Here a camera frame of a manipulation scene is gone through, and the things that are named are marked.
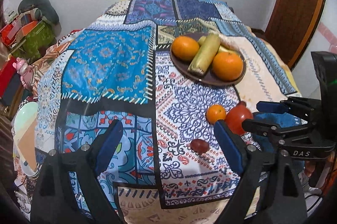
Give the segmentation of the red tomato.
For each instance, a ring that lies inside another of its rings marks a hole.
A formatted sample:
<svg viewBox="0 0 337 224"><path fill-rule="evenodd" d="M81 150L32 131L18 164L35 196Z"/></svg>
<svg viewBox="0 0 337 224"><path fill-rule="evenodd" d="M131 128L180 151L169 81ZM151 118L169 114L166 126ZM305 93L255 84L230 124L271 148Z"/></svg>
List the red tomato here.
<svg viewBox="0 0 337 224"><path fill-rule="evenodd" d="M225 123L232 133L242 136L246 133L242 128L242 122L245 119L253 119L253 114L247 108L245 102L241 101L228 112Z"/></svg>

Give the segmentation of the large orange with stem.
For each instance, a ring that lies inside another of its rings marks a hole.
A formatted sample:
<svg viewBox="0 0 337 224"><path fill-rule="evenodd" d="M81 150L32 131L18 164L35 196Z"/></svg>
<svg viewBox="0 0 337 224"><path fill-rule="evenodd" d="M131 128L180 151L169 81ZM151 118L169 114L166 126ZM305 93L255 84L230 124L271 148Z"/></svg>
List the large orange with stem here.
<svg viewBox="0 0 337 224"><path fill-rule="evenodd" d="M234 81L243 71L243 60L236 53L220 52L212 62L212 71L222 81Z"/></svg>

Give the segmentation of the sugarcane piece with cut end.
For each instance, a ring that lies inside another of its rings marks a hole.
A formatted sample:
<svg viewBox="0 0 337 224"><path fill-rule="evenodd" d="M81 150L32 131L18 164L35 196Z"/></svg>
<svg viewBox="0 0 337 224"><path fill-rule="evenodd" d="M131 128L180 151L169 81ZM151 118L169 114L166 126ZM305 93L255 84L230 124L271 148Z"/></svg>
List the sugarcane piece with cut end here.
<svg viewBox="0 0 337 224"><path fill-rule="evenodd" d="M189 73L203 76L211 65L215 55L218 53L221 39L218 34L211 33L206 36L197 54L188 67Z"/></svg>

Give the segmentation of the smooth large orange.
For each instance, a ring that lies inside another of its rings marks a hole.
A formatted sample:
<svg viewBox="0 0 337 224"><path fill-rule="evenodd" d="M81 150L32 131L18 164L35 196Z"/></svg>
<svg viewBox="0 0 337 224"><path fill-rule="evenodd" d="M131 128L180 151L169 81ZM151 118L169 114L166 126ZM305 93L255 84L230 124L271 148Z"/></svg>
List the smooth large orange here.
<svg viewBox="0 0 337 224"><path fill-rule="evenodd" d="M199 48L198 42L188 36L177 37L171 45L173 54L182 61L192 61Z"/></svg>

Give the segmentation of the peeled pomelo segment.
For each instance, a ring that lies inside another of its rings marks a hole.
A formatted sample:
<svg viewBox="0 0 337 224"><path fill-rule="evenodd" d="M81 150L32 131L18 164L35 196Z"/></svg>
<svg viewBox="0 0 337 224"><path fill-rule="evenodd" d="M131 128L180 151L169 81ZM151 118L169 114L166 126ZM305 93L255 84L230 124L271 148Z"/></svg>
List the peeled pomelo segment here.
<svg viewBox="0 0 337 224"><path fill-rule="evenodd" d="M232 37L229 36L225 36L222 33L218 34L220 40L221 40L221 45L223 47L225 47L226 49L229 49L231 51L240 51L239 46L237 45L237 43L235 43L235 41L233 40Z"/></svg>

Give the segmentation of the dark red grape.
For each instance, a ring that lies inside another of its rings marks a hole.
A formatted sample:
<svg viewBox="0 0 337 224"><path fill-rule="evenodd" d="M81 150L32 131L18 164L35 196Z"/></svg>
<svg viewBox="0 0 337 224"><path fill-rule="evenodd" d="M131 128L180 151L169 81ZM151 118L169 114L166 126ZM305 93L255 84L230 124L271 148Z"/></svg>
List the dark red grape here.
<svg viewBox="0 0 337 224"><path fill-rule="evenodd" d="M202 154L206 153L209 150L210 146L209 146L208 142L206 142L206 141L204 141L202 139L194 139L190 143L190 148L194 152L202 155Z"/></svg>

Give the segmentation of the brown wooden door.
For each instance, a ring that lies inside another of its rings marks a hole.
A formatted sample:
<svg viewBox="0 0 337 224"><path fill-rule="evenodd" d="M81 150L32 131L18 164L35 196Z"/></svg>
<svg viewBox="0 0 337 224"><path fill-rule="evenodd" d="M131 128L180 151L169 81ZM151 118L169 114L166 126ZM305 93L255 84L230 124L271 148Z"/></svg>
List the brown wooden door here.
<svg viewBox="0 0 337 224"><path fill-rule="evenodd" d="M290 69L307 48L326 0L276 0L265 30L267 41Z"/></svg>

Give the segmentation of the dark brown round plate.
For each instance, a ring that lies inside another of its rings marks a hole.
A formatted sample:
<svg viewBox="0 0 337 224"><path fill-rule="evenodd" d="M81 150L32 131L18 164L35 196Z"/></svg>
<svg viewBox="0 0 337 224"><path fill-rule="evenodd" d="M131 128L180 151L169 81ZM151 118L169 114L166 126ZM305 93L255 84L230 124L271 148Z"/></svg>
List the dark brown round plate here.
<svg viewBox="0 0 337 224"><path fill-rule="evenodd" d="M201 47L201 45L204 43L204 41L206 39L206 36L208 36L209 34L196 32L196 33L185 34L184 36L188 36L188 37L193 38L194 40L196 40L198 42L199 46ZM227 86L227 85L235 85L243 79L243 77L246 73L246 62L245 62L245 59L244 59L244 57L243 57L243 55L241 54L240 51L239 51L239 53L236 53L236 54L241 57L241 59L243 60L243 64L244 64L243 71L242 71L240 77L238 79L234 80L234 81L222 81L217 76L215 76L215 74L213 73L212 63L209 66L207 72L203 76L198 76L198 75L189 73L189 71L187 69L188 69L191 61L182 61L181 59L178 59L173 54L172 50L170 49L171 60L180 73L184 74L185 76L187 76L187 77L189 77L189 78L191 78L195 81L201 82L203 84L215 86L215 87L224 87L224 86Z"/></svg>

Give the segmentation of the pink plush toy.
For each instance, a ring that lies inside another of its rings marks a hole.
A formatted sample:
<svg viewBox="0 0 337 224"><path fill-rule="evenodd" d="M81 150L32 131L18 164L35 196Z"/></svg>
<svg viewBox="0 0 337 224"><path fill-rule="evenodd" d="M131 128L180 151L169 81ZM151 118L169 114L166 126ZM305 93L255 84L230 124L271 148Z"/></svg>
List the pink plush toy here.
<svg viewBox="0 0 337 224"><path fill-rule="evenodd" d="M16 62L13 63L13 67L16 69L17 74L20 75L23 87L27 90L32 90L32 83L34 79L33 67L28 64L26 59L20 57L18 57Z"/></svg>

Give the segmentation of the red box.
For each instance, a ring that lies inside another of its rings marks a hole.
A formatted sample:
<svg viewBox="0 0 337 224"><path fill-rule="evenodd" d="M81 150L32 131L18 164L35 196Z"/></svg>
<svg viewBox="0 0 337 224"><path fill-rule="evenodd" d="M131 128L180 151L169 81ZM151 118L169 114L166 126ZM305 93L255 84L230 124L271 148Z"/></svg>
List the red box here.
<svg viewBox="0 0 337 224"><path fill-rule="evenodd" d="M2 97L11 78L15 73L17 73L16 69L13 67L13 64L16 63L16 58L11 56L10 59L5 63L5 65L1 68L0 72L0 96Z"/></svg>

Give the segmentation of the patterned blue patchwork tablecloth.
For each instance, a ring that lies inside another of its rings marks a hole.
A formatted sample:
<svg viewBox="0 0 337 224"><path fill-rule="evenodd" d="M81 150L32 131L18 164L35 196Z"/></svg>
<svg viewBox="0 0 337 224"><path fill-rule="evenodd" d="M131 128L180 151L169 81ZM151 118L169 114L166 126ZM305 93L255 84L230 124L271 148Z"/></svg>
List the patterned blue patchwork tablecloth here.
<svg viewBox="0 0 337 224"><path fill-rule="evenodd" d="M246 62L239 83L214 87L177 70L171 44L196 32L233 38ZM122 223L214 223L239 176L207 109L245 101L255 112L298 91L272 47L216 0L123 0L60 44L36 82L36 160L76 152L119 120L123 136L98 181ZM194 152L194 139L209 150Z"/></svg>

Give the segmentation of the green patterned box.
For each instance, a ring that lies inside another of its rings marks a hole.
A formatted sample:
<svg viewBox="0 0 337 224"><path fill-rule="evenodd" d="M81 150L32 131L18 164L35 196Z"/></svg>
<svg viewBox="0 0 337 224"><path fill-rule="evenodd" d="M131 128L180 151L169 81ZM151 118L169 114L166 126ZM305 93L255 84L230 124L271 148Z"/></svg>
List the green patterned box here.
<svg viewBox="0 0 337 224"><path fill-rule="evenodd" d="M45 54L47 47L54 41L51 26L42 20L34 21L18 31L10 53L33 63Z"/></svg>

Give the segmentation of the dark green neck pillow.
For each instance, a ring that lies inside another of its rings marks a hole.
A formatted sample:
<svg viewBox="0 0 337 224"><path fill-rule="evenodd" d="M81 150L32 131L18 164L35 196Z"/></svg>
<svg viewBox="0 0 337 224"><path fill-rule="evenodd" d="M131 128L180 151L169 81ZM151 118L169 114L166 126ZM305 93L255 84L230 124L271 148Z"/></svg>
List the dark green neck pillow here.
<svg viewBox="0 0 337 224"><path fill-rule="evenodd" d="M42 18L45 18L52 25L59 23L59 16L49 0L22 0L18 6L18 12L23 14L35 8L39 9Z"/></svg>

